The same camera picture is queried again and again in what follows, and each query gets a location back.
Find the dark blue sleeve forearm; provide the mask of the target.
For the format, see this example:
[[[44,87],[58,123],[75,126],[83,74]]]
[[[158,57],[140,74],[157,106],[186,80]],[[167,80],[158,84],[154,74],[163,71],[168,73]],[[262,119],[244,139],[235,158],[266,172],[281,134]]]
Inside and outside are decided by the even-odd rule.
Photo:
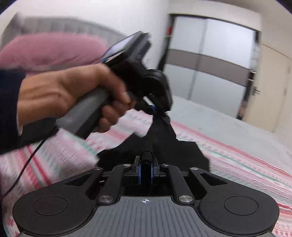
[[[54,118],[33,122],[24,130],[19,127],[17,101],[25,76],[20,70],[1,69],[1,154],[50,137],[57,131]]]

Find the person's left hand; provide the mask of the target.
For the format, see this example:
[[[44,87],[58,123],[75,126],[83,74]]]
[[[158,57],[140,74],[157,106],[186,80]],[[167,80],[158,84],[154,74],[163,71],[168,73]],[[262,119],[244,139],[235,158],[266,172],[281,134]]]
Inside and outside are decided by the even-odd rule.
[[[88,92],[102,86],[115,100],[102,108],[99,132],[108,131],[135,106],[124,82],[104,64],[74,67],[26,77],[20,86],[17,102],[18,125],[43,118],[61,118]]]

